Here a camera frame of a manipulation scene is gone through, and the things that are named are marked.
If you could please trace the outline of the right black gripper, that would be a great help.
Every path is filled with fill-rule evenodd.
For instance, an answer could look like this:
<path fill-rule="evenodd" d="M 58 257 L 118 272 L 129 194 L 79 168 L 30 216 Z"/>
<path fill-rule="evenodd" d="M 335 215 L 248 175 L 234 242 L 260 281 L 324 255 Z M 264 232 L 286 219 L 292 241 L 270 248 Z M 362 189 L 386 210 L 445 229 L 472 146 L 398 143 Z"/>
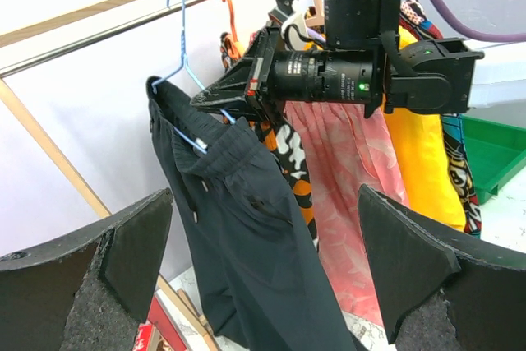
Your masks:
<path fill-rule="evenodd" d="M 272 94 L 275 54 L 280 29 L 269 25 L 257 32 L 244 57 L 222 77 L 196 94 L 190 105 L 206 113 L 226 110 L 252 121 L 279 121 L 281 114 Z"/>

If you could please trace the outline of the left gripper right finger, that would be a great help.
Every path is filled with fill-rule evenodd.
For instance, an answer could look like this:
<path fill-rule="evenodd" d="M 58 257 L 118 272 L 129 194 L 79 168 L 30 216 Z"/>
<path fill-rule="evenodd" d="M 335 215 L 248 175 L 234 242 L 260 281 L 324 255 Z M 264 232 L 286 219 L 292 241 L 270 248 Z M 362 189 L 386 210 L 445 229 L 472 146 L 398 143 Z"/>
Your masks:
<path fill-rule="evenodd" d="M 366 184 L 358 212 L 388 342 L 398 350 L 523 350 L 525 255 Z"/>

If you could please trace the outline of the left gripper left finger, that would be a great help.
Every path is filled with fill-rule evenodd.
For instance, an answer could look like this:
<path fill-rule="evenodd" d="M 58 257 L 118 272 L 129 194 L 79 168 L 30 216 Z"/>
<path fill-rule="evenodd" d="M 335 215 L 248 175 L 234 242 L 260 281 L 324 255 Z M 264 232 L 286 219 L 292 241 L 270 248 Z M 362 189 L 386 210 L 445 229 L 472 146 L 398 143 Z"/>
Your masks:
<path fill-rule="evenodd" d="M 3 350 L 131 350 L 147 319 L 173 213 L 159 190 L 114 215 L 1 258 Z"/>

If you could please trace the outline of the blue wire hanger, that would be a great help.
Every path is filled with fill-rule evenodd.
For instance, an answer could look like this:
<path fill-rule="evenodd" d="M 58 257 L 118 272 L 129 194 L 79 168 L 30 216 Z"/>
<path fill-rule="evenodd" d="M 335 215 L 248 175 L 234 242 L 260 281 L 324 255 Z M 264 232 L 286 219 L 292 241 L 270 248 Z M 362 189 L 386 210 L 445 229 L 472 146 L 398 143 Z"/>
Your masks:
<path fill-rule="evenodd" d="M 166 7 L 171 8 L 170 0 L 166 0 Z M 181 13 L 182 13 L 182 26 L 180 34 L 180 63 L 178 66 L 170 72 L 167 76 L 159 78 L 151 84 L 151 88 L 154 94 L 158 92 L 158 86 L 161 83 L 164 83 L 172 76 L 177 75 L 181 70 L 185 70 L 190 78 L 198 85 L 201 90 L 205 89 L 205 86 L 201 83 L 199 78 L 196 76 L 194 71 L 191 69 L 189 64 L 189 58 L 187 56 L 187 36 L 186 36 L 186 0 L 181 0 Z M 176 127 L 173 128 L 174 131 L 187 143 L 189 143 L 194 149 L 197 149 L 202 154 L 207 153 L 208 145 L 198 138 L 197 140 L 192 140 L 190 137 L 186 136 L 181 130 Z"/>

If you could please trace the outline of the dark navy shorts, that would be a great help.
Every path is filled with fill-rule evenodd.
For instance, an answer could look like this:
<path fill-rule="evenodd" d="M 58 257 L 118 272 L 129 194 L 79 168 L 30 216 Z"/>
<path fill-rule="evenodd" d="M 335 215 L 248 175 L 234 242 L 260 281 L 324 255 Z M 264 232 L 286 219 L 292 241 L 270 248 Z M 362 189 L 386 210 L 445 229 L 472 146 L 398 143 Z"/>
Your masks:
<path fill-rule="evenodd" d="M 146 92 L 214 333 L 251 350 L 359 350 L 293 192 L 247 121 L 223 124 L 158 76 Z"/>

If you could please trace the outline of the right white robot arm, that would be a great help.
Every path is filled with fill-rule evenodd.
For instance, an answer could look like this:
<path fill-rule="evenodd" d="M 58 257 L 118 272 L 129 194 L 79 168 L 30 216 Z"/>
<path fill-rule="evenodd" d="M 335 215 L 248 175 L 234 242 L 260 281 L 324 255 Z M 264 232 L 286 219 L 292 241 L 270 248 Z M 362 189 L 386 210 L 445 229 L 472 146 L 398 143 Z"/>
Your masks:
<path fill-rule="evenodd" d="M 399 46 L 400 0 L 325 0 L 325 41 L 296 50 L 290 27 L 270 21 L 244 56 L 191 99 L 207 113 L 227 111 L 278 122 L 289 101 L 360 104 L 417 114 L 465 113 L 481 51 L 459 38 Z"/>

